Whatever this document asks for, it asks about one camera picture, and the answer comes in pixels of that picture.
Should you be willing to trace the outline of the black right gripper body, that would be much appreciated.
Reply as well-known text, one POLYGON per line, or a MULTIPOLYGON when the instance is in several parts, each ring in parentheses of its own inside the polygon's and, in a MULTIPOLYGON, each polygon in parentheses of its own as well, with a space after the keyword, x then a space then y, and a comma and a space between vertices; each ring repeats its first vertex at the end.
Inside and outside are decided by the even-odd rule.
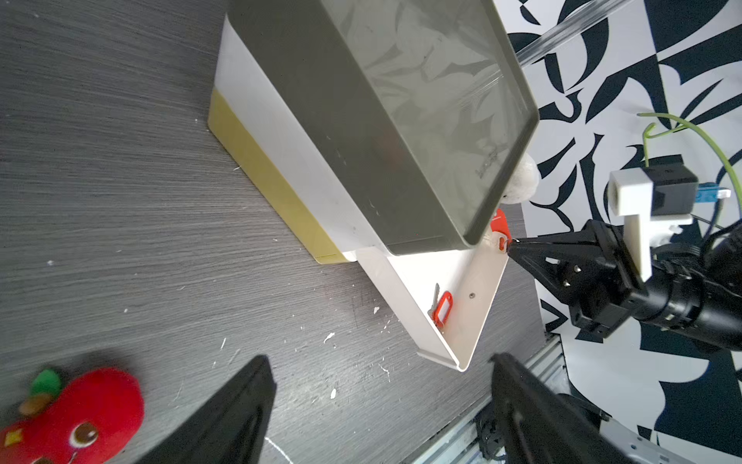
POLYGON ((570 310, 573 325, 608 338, 639 310, 647 297, 641 279, 624 244, 619 227, 595 222, 597 255, 591 259, 560 260, 560 271, 571 284, 570 310))

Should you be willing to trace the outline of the white drawer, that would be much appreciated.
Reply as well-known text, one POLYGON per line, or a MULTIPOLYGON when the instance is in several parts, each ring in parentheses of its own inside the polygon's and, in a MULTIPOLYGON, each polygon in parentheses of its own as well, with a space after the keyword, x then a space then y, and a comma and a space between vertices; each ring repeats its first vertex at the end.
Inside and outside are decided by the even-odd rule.
POLYGON ((370 247, 357 261, 399 322, 419 356, 466 371, 508 263, 509 237, 488 232, 466 251, 403 256, 370 247))

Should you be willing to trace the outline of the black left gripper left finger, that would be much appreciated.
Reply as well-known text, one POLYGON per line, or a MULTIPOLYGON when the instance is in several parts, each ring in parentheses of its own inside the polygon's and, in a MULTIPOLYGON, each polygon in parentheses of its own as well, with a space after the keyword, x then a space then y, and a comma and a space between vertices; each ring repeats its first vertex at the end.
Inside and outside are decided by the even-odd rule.
POLYGON ((254 357, 141 463, 256 463, 276 382, 269 358, 254 357))

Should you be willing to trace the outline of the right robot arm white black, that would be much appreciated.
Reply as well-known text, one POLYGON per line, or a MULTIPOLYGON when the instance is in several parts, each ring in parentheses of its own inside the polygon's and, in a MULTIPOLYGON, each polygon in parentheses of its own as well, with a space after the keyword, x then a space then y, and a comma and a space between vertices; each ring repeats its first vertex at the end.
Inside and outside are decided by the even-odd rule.
POLYGON ((590 220, 578 232, 515 239, 509 257, 568 306, 577 328, 608 338, 635 319, 732 351, 741 348, 741 297, 699 268, 653 260, 642 278, 620 228, 590 220))

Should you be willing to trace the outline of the drawer unit olive cream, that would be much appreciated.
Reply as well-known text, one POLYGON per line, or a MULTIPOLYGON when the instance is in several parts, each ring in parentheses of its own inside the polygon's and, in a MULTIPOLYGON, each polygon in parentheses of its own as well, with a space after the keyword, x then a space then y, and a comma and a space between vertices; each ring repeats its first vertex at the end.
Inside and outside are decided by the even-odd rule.
POLYGON ((321 264, 478 246, 538 124, 491 1, 233 1, 208 125, 321 264))

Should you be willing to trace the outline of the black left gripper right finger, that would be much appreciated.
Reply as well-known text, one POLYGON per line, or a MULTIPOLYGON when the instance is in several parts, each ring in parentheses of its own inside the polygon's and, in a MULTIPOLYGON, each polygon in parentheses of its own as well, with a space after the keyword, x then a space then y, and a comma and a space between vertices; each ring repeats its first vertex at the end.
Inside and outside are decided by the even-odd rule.
POLYGON ((492 404, 508 463, 629 463, 516 358, 495 354, 492 404))

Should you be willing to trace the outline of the red tagged key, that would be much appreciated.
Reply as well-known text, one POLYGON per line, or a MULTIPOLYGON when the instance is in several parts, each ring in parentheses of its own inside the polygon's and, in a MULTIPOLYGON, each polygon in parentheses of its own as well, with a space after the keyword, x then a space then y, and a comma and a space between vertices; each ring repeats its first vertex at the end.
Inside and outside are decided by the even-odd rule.
POLYGON ((500 251, 507 252, 512 242, 508 221, 504 211, 498 209, 495 216, 490 221, 491 231, 496 235, 497 245, 500 251))

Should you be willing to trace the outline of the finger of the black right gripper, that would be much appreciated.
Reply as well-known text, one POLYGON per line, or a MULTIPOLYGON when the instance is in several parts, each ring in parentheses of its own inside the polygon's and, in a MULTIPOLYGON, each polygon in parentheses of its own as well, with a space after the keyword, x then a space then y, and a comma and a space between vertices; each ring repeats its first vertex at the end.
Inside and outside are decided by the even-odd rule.
POLYGON ((514 259, 526 257, 560 260, 591 259, 597 255, 595 222, 587 222, 582 230, 576 232, 514 239, 508 246, 508 255, 514 259))
POLYGON ((509 258, 533 276, 560 302, 571 301, 571 284, 560 272, 562 266, 549 263, 545 258, 538 256, 510 254, 509 258))

